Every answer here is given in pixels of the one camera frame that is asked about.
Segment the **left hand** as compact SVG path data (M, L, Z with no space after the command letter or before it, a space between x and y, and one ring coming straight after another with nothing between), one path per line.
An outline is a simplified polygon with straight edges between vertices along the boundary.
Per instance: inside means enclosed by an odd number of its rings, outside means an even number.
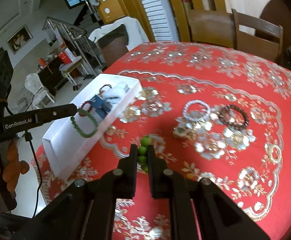
M19 161L17 144L12 140L7 150L7 165L3 170L3 180L6 182L7 190L10 193L13 193L16 189L20 175L26 174L28 171L28 163L24 160Z

